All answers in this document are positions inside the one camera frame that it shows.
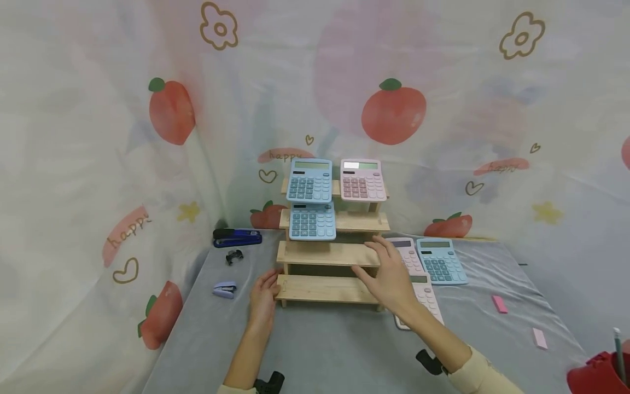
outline person's left hand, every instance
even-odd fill
[[[282,270],[270,269],[261,275],[249,294],[248,330],[253,333],[270,335],[275,315],[275,297],[280,292],[276,284]]]

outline table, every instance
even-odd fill
[[[281,231],[264,231],[262,244],[239,247],[245,258],[231,267],[228,248],[210,249],[143,393],[216,391],[247,321],[251,285],[274,266],[283,238]],[[507,249],[469,240],[454,240],[454,247],[470,283],[434,286],[446,325],[524,392],[569,393],[566,372],[587,356]],[[234,299],[212,294],[223,281],[239,285]],[[509,314],[496,311],[494,294]],[[548,350],[536,347],[532,327],[544,331]],[[260,378],[282,372],[283,393],[457,393],[444,375],[432,376],[415,360],[425,348],[415,334],[396,328],[390,312],[373,306],[278,304]]]

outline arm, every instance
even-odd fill
[[[269,270],[254,283],[249,295],[249,322],[219,394],[255,393],[254,382],[273,328],[275,296],[280,292],[278,273]]]
[[[416,299],[407,268],[391,242],[380,236],[365,245],[374,249],[381,261],[376,278],[355,265],[352,270],[372,295],[414,331],[451,373],[451,382],[465,394],[522,393],[506,377],[496,372],[481,354],[471,349],[443,326]]]

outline beige sleeve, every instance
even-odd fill
[[[221,385],[217,394],[256,394],[256,389],[250,388],[249,390],[241,390],[240,388],[231,388]]]
[[[471,350],[471,359],[458,371],[449,375],[450,382],[462,394],[523,394],[523,391],[499,373],[487,358],[472,347]]]

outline white backdrop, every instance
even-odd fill
[[[498,238],[609,349],[629,5],[3,3],[0,391],[141,391],[212,227],[277,227],[295,155],[379,158],[392,229]]]

